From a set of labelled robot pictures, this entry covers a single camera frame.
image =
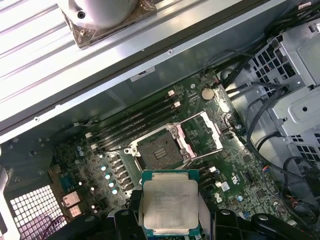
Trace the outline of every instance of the silver metal plate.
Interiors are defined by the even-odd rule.
[[[198,183],[152,180],[143,185],[143,224],[155,235],[188,234],[198,226]]]

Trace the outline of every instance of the ventilation grille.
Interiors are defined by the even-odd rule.
[[[320,162],[320,157],[318,156],[318,153],[313,146],[297,145],[296,148],[301,153],[301,157],[303,157],[304,159]]]
[[[49,224],[63,215],[49,185],[12,199],[10,203],[21,240],[41,240]],[[46,237],[66,224],[64,218],[57,219],[47,230]]]
[[[275,38],[252,59],[252,72],[261,83],[281,84],[296,75],[288,58],[281,53],[280,48],[273,46],[279,46],[278,39]],[[267,87],[264,90],[269,97],[275,92]]]
[[[291,136],[292,140],[294,142],[303,142],[304,140],[302,139],[301,135],[295,135],[295,136]]]
[[[315,133],[314,136],[315,136],[316,140],[318,141],[318,143],[320,144],[320,133]]]

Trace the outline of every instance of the screw hole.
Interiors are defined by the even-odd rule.
[[[78,18],[84,19],[86,17],[86,14],[83,11],[78,12]]]

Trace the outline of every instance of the white label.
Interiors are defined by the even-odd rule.
[[[142,72],[138,73],[137,75],[131,77],[130,80],[131,80],[131,82],[137,81],[137,80],[143,78],[144,76],[147,76],[147,75],[153,73],[155,70],[156,70],[156,68],[154,66],[150,67],[147,70],[142,71]]]
[[[309,1],[309,2],[307,2],[307,3],[305,3],[305,4],[301,4],[301,5],[299,5],[298,6],[298,9],[300,10],[300,9],[304,9],[305,7],[308,7],[308,6],[310,6],[311,5],[311,2]]]
[[[195,240],[200,240],[200,239],[202,239],[202,237],[201,237],[200,234],[198,234],[197,236],[194,236],[194,237],[195,237]]]
[[[230,189],[230,187],[226,181],[222,183],[221,188],[222,188],[222,191],[224,191],[224,192],[228,191]]]

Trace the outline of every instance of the label sticker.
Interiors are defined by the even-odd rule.
[[[309,2],[307,2],[307,3],[305,3],[305,4],[301,4],[301,5],[299,5],[298,6],[298,9],[300,10],[300,9],[304,9],[305,7],[308,7],[308,6],[310,6],[311,5],[311,2],[309,1]]]
[[[156,68],[154,66],[150,67],[147,70],[142,71],[142,72],[138,73],[137,75],[131,77],[130,80],[131,80],[131,82],[137,81],[137,80],[143,78],[144,76],[147,76],[147,75],[153,73],[155,70],[156,70]]]
[[[230,189],[230,187],[226,181],[222,183],[221,188],[222,188],[222,191],[224,191],[224,192],[228,191]]]

